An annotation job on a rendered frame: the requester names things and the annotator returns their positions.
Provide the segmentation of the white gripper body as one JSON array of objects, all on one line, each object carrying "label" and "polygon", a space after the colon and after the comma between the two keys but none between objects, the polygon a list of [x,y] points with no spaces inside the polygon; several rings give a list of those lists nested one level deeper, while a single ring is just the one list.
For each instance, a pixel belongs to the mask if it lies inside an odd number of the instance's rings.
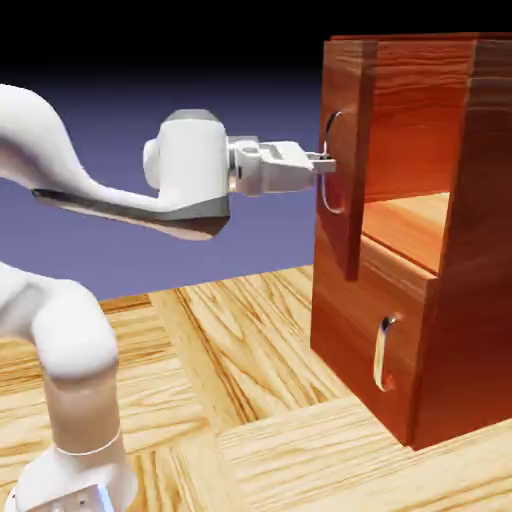
[{"label": "white gripper body", "polygon": [[263,193],[298,192],[314,185],[313,164],[297,142],[263,142],[259,150]]}]

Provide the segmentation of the reddish wooden cabinet door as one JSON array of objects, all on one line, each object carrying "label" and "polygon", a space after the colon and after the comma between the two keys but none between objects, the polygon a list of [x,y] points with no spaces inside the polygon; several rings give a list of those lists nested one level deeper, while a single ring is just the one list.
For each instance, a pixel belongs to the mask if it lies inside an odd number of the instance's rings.
[{"label": "reddish wooden cabinet door", "polygon": [[[315,240],[311,348],[403,444],[412,440],[421,338],[437,278],[431,272],[363,238],[359,274],[347,281],[323,232]],[[388,392],[373,380],[377,328],[399,313],[391,327],[384,374]]]},{"label": "reddish wooden cabinet door", "polygon": [[324,45],[321,148],[336,171],[318,180],[317,215],[344,278],[358,277],[377,42],[332,39]]}]

